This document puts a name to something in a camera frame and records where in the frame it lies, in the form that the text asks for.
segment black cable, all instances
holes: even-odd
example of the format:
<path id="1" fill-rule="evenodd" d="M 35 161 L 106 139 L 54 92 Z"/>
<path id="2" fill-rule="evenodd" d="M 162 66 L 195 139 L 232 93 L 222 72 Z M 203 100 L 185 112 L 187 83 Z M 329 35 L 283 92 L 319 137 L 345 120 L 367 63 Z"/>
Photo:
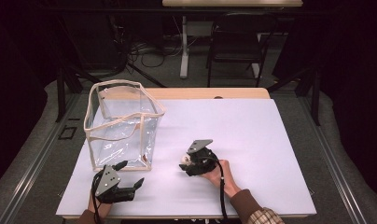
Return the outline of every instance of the black cable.
<path id="1" fill-rule="evenodd" d="M 99 176 L 101 175 L 102 173 L 98 173 L 95 175 L 95 177 L 93 178 L 92 180 L 92 185 L 91 185 L 91 197 L 92 197 L 92 203 L 93 203 L 93 208 L 95 210 L 95 214 L 93 216 L 94 218 L 94 221 L 96 224 L 101 224 L 102 223 L 102 220 L 101 218 L 99 217 L 99 212 L 98 212 L 98 205 L 96 204 L 96 197 L 95 197 L 95 191 L 96 191 L 96 188 L 97 186 L 95 186 Z"/>
<path id="2" fill-rule="evenodd" d="M 156 78 L 154 78 L 151 75 L 147 74 L 146 72 L 140 70 L 139 68 L 137 68 L 132 63 L 127 63 L 127 65 L 130 66 L 136 72 L 138 72 L 140 75 L 142 75 L 143 77 L 145 77 L 147 80 L 153 82 L 154 84 L 158 85 L 159 87 L 166 88 L 166 86 L 164 86 L 162 83 L 160 83 Z"/>
<path id="3" fill-rule="evenodd" d="M 220 161 L 218 159 L 212 158 L 212 157 L 200 157 L 199 159 L 207 159 L 211 161 L 215 161 L 220 168 L 220 206 L 221 206 L 221 213 L 223 214 L 224 220 L 228 219 L 227 212 L 226 212 L 226 205 L 224 203 L 224 171 L 223 167 L 220 164 Z"/>
<path id="4" fill-rule="evenodd" d="M 164 52 L 164 54 L 165 54 L 165 56 L 174 56 L 173 54 L 175 54 L 175 51 L 177 51 L 177 49 L 181 49 L 181 47 L 179 47 L 179 46 L 182 46 L 182 39 L 181 38 L 179 38 L 180 39 L 180 41 L 176 41 L 176 44 L 175 44 L 175 46 L 174 46 L 174 48 L 173 48 L 173 50 L 171 50 L 171 52 Z"/>
<path id="5" fill-rule="evenodd" d="M 134 62 L 133 56 L 132 55 L 130 55 L 130 56 L 131 56 L 131 63 L 133 63 Z M 129 74 L 131 74 L 131 75 L 133 74 L 134 70 L 131 71 L 128 66 L 126 67 L 126 69 L 127 69 L 127 71 L 128 71 Z"/>
<path id="6" fill-rule="evenodd" d="M 144 58 L 145 58 L 146 55 L 149 55 L 149 54 L 161 56 L 161 62 L 158 63 L 158 64 L 155 64 L 155 65 L 145 64 Z M 165 55 L 164 55 L 164 53 L 162 51 L 158 51 L 158 50 L 154 50 L 153 52 L 150 51 L 150 52 L 143 53 L 142 57 L 141 57 L 141 60 L 140 60 L 140 63 L 144 67 L 149 67 L 149 68 L 160 67 L 164 62 L 165 62 Z"/>

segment clear plastic bag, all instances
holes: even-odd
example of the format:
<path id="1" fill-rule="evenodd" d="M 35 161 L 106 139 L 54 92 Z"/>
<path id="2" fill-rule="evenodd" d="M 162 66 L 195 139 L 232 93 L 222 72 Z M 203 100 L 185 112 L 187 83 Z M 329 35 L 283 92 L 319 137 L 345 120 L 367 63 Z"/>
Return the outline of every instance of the clear plastic bag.
<path id="1" fill-rule="evenodd" d="M 122 170 L 151 170 L 165 108 L 138 82 L 111 80 L 91 88 L 84 132 L 94 170 L 128 161 Z"/>

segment dark curtain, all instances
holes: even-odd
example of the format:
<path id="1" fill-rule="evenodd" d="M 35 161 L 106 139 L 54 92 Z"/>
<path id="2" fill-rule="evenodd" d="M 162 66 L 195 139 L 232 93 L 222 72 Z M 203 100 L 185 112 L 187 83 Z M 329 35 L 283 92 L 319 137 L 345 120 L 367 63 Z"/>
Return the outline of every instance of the dark curtain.
<path id="1" fill-rule="evenodd" d="M 124 7 L 162 8 L 161 0 L 121 0 Z M 159 49 L 163 48 L 162 16 L 124 16 L 127 31 L 133 38 L 146 42 Z"/>
<path id="2" fill-rule="evenodd" d="M 0 177 L 42 115 L 60 64 L 55 49 L 75 61 L 54 28 L 25 0 L 0 0 Z"/>
<path id="3" fill-rule="evenodd" d="M 303 2 L 309 10 L 329 10 L 345 3 Z M 347 3 L 344 14 L 331 21 L 296 20 L 273 74 L 289 77 L 320 55 L 321 91 L 333 101 L 344 149 L 377 193 L 377 1 Z M 358 13 L 354 16 L 349 11 Z"/>
<path id="4" fill-rule="evenodd" d="M 46 105 L 43 84 L 0 22 L 0 178 Z"/>
<path id="5" fill-rule="evenodd" d="M 377 193 L 377 1 L 360 9 L 322 72 L 342 144 Z"/>

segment desk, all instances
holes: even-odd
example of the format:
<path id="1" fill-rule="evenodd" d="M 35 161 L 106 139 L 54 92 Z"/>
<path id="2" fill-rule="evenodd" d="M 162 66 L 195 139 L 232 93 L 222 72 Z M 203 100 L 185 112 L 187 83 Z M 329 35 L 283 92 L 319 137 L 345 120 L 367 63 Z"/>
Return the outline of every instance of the desk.
<path id="1" fill-rule="evenodd" d="M 165 7 L 301 7 L 301 0 L 162 0 Z M 188 49 L 188 22 L 186 16 L 182 21 L 182 63 L 180 78 L 188 77 L 189 49 Z M 258 74 L 258 64 L 252 64 L 255 77 Z"/>
<path id="2" fill-rule="evenodd" d="M 178 166 L 192 141 L 205 138 L 214 140 L 208 147 L 220 159 L 230 161 L 237 184 L 249 188 L 261 205 L 282 217 L 316 213 L 279 112 L 266 90 L 147 90 L 166 107 L 152 170 L 119 173 L 121 188 L 132 186 L 141 177 L 145 182 L 132 202 L 113 206 L 110 218 L 222 218 L 219 189 L 204 178 L 186 175 Z M 217 96 L 224 99 L 213 100 Z M 58 216 L 81 215 L 88 205 L 94 175 L 85 142 Z M 237 217 L 228 200 L 226 210 L 229 217 Z"/>

